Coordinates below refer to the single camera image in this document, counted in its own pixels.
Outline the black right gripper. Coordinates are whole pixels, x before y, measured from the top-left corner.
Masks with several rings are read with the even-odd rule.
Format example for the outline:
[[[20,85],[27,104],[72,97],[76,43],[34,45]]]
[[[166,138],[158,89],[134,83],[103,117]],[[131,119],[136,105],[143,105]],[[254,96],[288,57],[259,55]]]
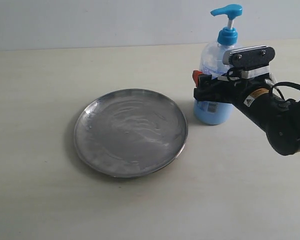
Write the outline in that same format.
[[[270,73],[249,79],[238,75],[223,74],[219,77],[194,70],[192,79],[195,83],[193,98],[198,102],[233,105],[239,110],[275,110],[275,95],[270,95],[274,85]]]

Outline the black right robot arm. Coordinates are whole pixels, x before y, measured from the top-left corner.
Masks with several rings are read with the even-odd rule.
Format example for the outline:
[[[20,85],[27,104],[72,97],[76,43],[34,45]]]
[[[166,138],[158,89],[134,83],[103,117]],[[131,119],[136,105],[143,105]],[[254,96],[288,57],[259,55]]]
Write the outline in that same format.
[[[199,102],[229,103],[265,132],[271,147],[282,156],[300,152],[300,100],[274,94],[279,86],[300,91],[293,82],[267,83],[269,74],[250,79],[238,72],[217,78],[195,70],[193,97]]]

